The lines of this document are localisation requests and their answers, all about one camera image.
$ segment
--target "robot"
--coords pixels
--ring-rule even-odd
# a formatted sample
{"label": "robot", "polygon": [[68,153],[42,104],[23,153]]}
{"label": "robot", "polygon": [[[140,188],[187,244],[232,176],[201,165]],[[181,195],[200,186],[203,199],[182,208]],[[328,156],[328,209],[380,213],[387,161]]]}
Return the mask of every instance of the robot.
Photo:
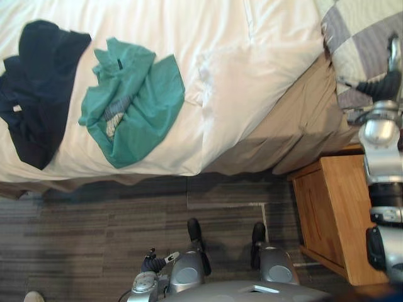
{"label": "robot", "polygon": [[[387,75],[378,82],[340,83],[373,99],[368,108],[348,115],[351,125],[360,125],[359,138],[365,151],[364,170],[372,204],[371,221],[376,226],[366,231],[369,263],[385,271],[390,282],[403,282],[403,124],[402,52],[397,34],[389,38]],[[190,250],[158,259],[151,249],[145,257],[127,302],[244,302],[298,301],[329,298],[321,291],[299,285],[290,256],[264,241],[265,227],[254,226],[251,266],[260,270],[260,281],[228,281],[204,284],[211,273],[199,222],[188,221]],[[158,273],[174,262],[171,278]]]}

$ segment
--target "nightstand drawer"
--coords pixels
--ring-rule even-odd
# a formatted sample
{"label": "nightstand drawer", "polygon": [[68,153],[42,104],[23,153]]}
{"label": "nightstand drawer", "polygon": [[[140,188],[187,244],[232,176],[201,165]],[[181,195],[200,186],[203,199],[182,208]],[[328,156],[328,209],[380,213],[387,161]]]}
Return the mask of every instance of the nightstand drawer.
{"label": "nightstand drawer", "polygon": [[343,251],[322,171],[294,180],[305,246],[344,267]]}

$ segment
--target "clothing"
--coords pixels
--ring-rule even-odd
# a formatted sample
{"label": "clothing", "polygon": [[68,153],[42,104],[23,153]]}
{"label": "clothing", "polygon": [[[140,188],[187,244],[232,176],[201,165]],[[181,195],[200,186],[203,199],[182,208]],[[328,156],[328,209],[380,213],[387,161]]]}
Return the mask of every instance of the clothing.
{"label": "clothing", "polygon": [[19,55],[4,60],[0,117],[18,157],[38,169],[52,160],[65,130],[76,68],[91,37],[48,21],[28,23]]}
{"label": "clothing", "polygon": [[86,126],[116,168],[142,160],[167,135],[183,105],[184,85],[173,55],[116,38],[95,50],[98,86],[87,90],[79,124]]}

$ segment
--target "dark navy shirt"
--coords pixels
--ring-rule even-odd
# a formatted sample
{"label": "dark navy shirt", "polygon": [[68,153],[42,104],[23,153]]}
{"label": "dark navy shirt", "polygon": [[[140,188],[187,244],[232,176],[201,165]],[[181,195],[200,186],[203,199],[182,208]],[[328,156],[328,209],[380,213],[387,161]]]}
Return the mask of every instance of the dark navy shirt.
{"label": "dark navy shirt", "polygon": [[0,117],[23,162],[42,170],[52,160],[64,136],[77,64],[90,41],[88,34],[34,21],[23,29],[20,54],[4,60]]}

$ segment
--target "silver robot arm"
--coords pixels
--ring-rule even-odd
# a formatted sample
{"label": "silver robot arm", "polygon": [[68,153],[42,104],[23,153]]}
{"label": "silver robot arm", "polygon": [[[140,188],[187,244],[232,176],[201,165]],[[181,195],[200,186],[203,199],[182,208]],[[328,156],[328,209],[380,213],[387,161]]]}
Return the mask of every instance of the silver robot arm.
{"label": "silver robot arm", "polygon": [[155,249],[150,249],[141,265],[141,273],[136,276],[127,302],[155,302],[164,294],[168,284],[167,276],[159,276],[158,273],[164,266],[175,261],[179,252],[175,252],[166,258],[157,258]]}
{"label": "silver robot arm", "polygon": [[373,106],[359,109],[349,122],[361,125],[360,143],[372,208],[366,231],[370,264],[387,273],[391,282],[403,282],[403,154],[398,144],[402,128],[402,50],[399,37],[389,38],[388,72],[378,82],[348,82],[373,99]]}

